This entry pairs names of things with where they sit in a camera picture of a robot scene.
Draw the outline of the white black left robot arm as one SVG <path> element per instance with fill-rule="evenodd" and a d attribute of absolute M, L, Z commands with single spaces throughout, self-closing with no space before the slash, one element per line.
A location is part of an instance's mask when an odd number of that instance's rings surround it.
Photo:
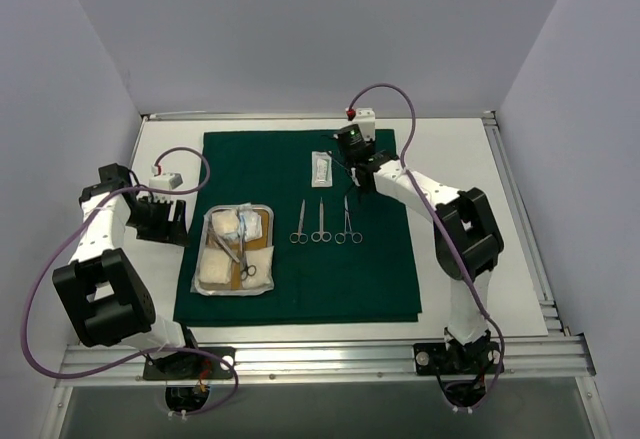
<path fill-rule="evenodd" d="M 185 247 L 186 203 L 172 200 L 182 184 L 178 173 L 152 169 L 149 191 L 133 189 L 130 170 L 103 166 L 99 182 L 83 189 L 79 203 L 88 226 L 68 265 L 53 273 L 53 285 L 71 324 L 86 347 L 125 344 L 166 357 L 179 378 L 194 376 L 202 364 L 187 327 L 158 315 L 151 294 L 124 249 L 132 228 L 143 241 Z"/>

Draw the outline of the steel instrument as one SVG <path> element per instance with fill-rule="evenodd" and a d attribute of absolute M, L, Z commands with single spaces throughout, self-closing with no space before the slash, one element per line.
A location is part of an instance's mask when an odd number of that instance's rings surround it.
<path fill-rule="evenodd" d="M 207 243 L 212 247 L 222 250 L 233 262 L 240 263 L 239 256 L 231 246 L 215 231 L 213 227 L 208 229 Z"/>

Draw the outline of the white suture packet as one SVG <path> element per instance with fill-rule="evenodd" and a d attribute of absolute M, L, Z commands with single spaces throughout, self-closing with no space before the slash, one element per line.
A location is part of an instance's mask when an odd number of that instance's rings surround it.
<path fill-rule="evenodd" d="M 333 185 L 332 157 L 327 152 L 311 153 L 311 187 L 330 188 Z"/>

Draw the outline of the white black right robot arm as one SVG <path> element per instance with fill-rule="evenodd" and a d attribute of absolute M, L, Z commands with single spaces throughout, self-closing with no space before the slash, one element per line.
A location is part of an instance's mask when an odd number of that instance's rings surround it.
<path fill-rule="evenodd" d="M 451 279 L 444 359 L 455 371 L 480 359 L 477 341 L 489 330 L 486 307 L 492 271 L 504 250 L 489 199 L 477 187 L 443 185 L 406 167 L 389 151 L 378 151 L 357 124 L 334 133 L 343 165 L 357 188 L 392 198 L 433 224 L 437 263 Z"/>

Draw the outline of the dark green surgical cloth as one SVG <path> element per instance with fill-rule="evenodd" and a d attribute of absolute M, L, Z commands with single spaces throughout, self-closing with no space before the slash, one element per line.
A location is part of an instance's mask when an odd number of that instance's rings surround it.
<path fill-rule="evenodd" d="M 356 322 L 414 322 L 421 312 L 407 212 L 395 200 L 359 195 L 341 167 L 330 188 L 311 187 L 311 153 L 338 151 L 327 130 L 207 133 L 203 154 L 210 180 L 196 199 L 189 246 L 181 264 L 174 318 L 191 327 Z M 339 245 L 343 198 L 363 241 Z M 328 243 L 314 243 L 323 198 Z M 291 244 L 302 200 L 306 244 Z M 206 212 L 214 206 L 263 204 L 274 213 L 274 288 L 253 297 L 192 291 Z"/>

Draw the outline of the steel scissors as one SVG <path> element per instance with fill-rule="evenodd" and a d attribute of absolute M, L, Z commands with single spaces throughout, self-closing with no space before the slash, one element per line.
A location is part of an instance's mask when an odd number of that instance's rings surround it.
<path fill-rule="evenodd" d="M 299 210 L 299 217 L 297 222 L 297 228 L 289 236 L 291 244 L 306 244 L 309 240 L 309 236 L 304 232 L 304 219 L 306 212 L 306 201 L 302 200 Z"/>
<path fill-rule="evenodd" d="M 311 234 L 314 243 L 328 243 L 332 239 L 332 234 L 325 228 L 325 208 L 323 198 L 320 198 L 318 206 L 318 229 Z"/>

